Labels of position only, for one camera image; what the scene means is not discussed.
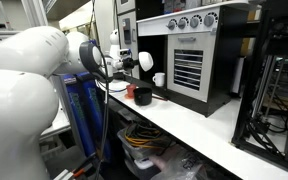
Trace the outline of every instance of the wire bundle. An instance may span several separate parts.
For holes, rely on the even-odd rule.
[[[124,137],[130,145],[142,148],[165,148],[162,135],[157,128],[144,122],[134,123],[124,132]]]

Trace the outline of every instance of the black cup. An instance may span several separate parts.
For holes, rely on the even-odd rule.
[[[152,102],[152,89],[137,88],[134,89],[134,101],[136,105],[146,106]]]

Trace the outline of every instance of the white mug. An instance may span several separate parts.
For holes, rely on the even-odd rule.
[[[153,82],[155,82],[155,85],[158,87],[164,86],[165,73],[155,73],[155,76],[153,77]]]

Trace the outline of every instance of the black frame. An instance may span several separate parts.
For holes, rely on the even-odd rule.
[[[256,91],[255,87],[260,78],[260,72],[266,53],[262,51],[262,47],[269,36],[268,34],[271,28],[270,22],[274,18],[280,16],[288,16],[288,0],[267,0],[267,2],[263,4],[261,21],[258,27],[258,34],[256,36],[254,50],[251,57],[251,65],[248,70],[248,81],[245,87],[232,143],[234,143],[237,148],[257,154],[264,159],[271,161],[276,166],[288,171],[288,162],[285,161],[284,158],[281,158],[278,155],[273,155],[267,150],[246,141],[246,138],[250,135],[246,129],[246,124],[250,119],[249,112],[252,110],[252,101]]]

